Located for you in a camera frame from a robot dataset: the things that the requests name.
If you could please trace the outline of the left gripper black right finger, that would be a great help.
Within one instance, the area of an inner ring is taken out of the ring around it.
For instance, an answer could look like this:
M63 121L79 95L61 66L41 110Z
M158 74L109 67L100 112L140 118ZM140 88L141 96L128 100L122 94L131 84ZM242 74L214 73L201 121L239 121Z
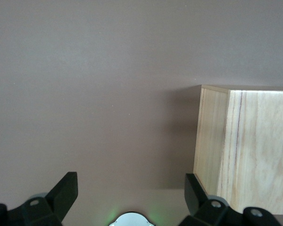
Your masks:
M269 211L259 207L246 207L242 213L232 209L219 196L209 196L195 174L186 174L184 199L189 215L181 226L280 226Z

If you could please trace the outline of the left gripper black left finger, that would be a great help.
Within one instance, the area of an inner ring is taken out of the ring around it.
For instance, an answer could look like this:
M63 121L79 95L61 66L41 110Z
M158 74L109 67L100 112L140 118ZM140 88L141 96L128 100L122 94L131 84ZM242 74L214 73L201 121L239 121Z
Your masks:
M77 197L77 173L68 172L44 197L31 198L12 210L0 203L0 226L61 226Z

